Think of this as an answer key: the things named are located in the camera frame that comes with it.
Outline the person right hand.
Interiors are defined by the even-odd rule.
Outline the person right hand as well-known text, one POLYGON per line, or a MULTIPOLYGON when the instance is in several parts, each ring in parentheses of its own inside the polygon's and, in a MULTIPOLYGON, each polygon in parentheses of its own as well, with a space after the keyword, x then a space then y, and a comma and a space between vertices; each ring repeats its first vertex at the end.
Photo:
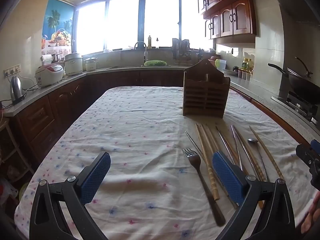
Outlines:
POLYGON ((320 197, 320 192, 318 191, 308 210, 308 214, 301 225, 300 231, 302 234, 308 232, 311 226, 313 225, 313 223, 319 218, 319 197, 320 197))

